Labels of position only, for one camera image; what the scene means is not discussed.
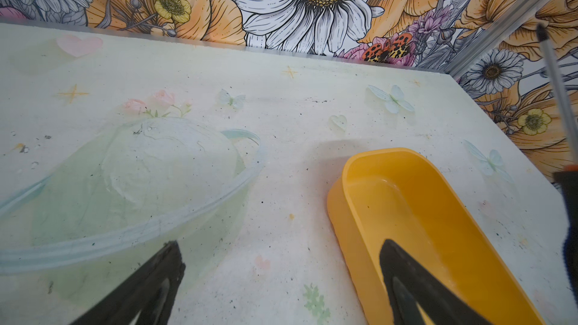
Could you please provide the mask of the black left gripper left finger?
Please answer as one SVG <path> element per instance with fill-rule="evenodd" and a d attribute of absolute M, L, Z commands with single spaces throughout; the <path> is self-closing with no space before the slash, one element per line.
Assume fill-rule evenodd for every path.
<path fill-rule="evenodd" d="M 152 258 L 74 324 L 167 324 L 186 265 L 176 241 Z"/>

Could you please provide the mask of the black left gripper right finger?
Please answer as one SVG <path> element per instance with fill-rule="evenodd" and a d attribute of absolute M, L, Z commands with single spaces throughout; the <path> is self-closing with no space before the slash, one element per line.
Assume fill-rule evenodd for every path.
<path fill-rule="evenodd" d="M 379 252 L 383 282 L 395 324 L 488 324 L 391 239 Z"/>

